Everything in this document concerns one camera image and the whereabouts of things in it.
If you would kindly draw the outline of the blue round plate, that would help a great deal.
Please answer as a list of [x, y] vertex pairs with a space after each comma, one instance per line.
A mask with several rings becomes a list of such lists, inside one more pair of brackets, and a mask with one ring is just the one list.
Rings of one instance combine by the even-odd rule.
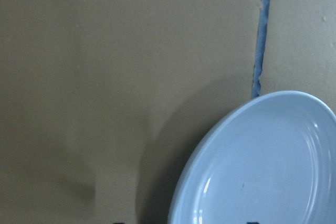
[[335, 114], [299, 91], [221, 119], [186, 163], [168, 223], [335, 223]]

